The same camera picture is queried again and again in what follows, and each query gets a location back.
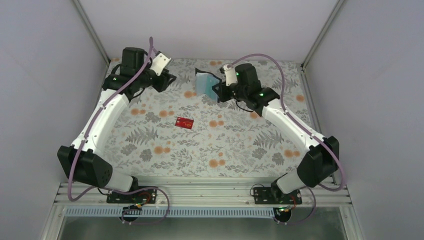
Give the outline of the red credit card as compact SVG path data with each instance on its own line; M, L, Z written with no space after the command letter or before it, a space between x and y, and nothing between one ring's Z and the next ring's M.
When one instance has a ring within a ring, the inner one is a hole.
M184 117L180 117L180 116L178 116L176 118L176 121L175 121L175 126L180 127L180 128L184 128L184 129L190 129L191 130L193 128L193 124L194 124L193 119L184 118Z

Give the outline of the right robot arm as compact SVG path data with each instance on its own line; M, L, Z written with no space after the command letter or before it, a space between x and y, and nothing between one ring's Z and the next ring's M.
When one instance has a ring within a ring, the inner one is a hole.
M285 173L270 184L274 202L284 203L293 191L313 188L339 169L339 142L325 137L297 117L282 101L282 96L270 87L263 87L256 68L250 63L220 68L225 80L213 86L218 100L236 100L275 125L296 145L304 156L296 170Z

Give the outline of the black leather card holder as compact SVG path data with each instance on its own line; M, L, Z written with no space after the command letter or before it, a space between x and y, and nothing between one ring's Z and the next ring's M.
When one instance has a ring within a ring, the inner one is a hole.
M221 82L222 79L215 74L195 68L195 92L197 95L206 95L211 100L218 102L219 97L214 91L214 86Z

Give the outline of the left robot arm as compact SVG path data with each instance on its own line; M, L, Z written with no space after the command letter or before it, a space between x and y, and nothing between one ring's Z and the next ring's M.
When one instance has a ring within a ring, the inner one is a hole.
M70 185L79 182L119 192L128 203L139 197L137 178L115 170L106 161L104 150L116 121L132 99L149 87L163 92L176 80L167 69L171 60L154 48L123 49L121 62L105 78L97 105L83 130L70 146L62 145L57 152Z

